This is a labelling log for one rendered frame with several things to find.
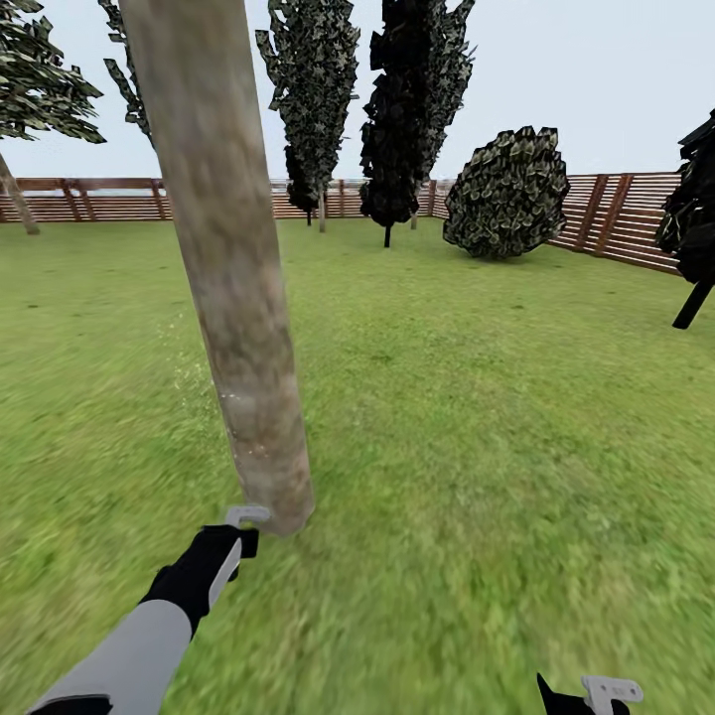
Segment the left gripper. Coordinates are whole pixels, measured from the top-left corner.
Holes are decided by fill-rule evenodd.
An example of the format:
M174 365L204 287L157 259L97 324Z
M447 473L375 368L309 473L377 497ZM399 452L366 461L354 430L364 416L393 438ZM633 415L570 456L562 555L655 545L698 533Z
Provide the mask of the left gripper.
M239 535L242 539L240 558L255 557L259 539L258 530L242 530Z

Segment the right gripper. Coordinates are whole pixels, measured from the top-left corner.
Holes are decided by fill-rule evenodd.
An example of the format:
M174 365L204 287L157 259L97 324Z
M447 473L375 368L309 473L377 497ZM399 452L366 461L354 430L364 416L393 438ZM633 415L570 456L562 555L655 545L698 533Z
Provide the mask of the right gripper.
M596 715L580 696L568 696L551 691L551 688L542 676L537 678L541 697L548 715ZM629 708L620 701L612 703L614 715L631 715Z

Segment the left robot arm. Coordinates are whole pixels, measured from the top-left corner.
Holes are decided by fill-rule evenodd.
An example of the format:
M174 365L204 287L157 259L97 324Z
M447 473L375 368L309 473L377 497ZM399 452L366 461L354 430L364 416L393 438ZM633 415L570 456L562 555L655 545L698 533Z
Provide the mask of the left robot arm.
M253 558L264 505L231 505L224 526L203 527L171 567L150 581L140 604L25 715L159 715L200 619L208 614L240 558Z

